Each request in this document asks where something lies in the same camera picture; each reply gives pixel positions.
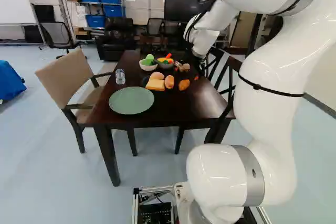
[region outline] cheese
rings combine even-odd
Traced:
[[[146,88],[150,90],[164,91],[164,80],[149,79]]]

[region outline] monitor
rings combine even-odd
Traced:
[[[165,0],[164,19],[172,22],[188,22],[193,16],[210,8],[212,1],[200,4],[197,0]]]

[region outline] black office chair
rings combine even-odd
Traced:
[[[155,37],[160,38],[158,45],[155,44]],[[156,53],[163,49],[163,19],[150,18],[147,22],[146,32],[141,34],[141,51]]]
[[[50,48],[65,49],[68,54],[69,49],[80,46],[80,42],[74,43],[70,30],[64,22],[42,22],[40,24],[46,43]]]
[[[166,50],[177,49],[181,40],[183,40],[183,33],[179,33],[179,28],[177,22],[164,21],[162,34],[166,38]]]

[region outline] floor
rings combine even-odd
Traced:
[[[103,62],[96,49],[87,47],[84,52],[98,72]],[[185,181],[187,154],[203,142],[207,130],[187,131],[180,154],[174,155],[177,128],[138,129],[138,157],[132,156],[126,133],[113,131],[122,181],[120,187],[113,187],[93,130],[85,129],[86,153],[80,154],[69,122],[34,75],[62,53],[49,48],[0,47],[0,60],[9,61],[28,87],[0,105],[0,223],[130,223],[132,188]],[[317,223],[320,219],[335,223],[336,176],[331,167],[335,128],[336,120],[302,99],[293,127],[298,189],[285,205],[265,207],[273,223]],[[247,144],[250,140],[234,121],[223,142]]]

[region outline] armrest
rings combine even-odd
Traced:
[[[110,76],[112,75],[113,72],[107,72],[107,73],[99,73],[99,74],[95,74],[94,76],[92,76],[90,79],[92,81],[92,84],[95,88],[99,87],[99,83],[97,81],[97,78],[99,77],[104,77],[104,76]]]
[[[65,106],[65,109],[68,110],[79,110],[79,109],[90,110],[92,108],[93,108],[92,105],[85,105],[85,104],[69,104]]]
[[[99,77],[104,77],[104,76],[111,76],[112,74],[114,74],[114,72],[99,73],[99,74],[95,74],[93,77],[99,78]]]
[[[110,40],[111,40],[110,36],[108,36],[108,35],[102,35],[102,36],[99,36],[96,39],[96,43],[97,43],[97,45],[103,45],[103,44],[109,42]]]

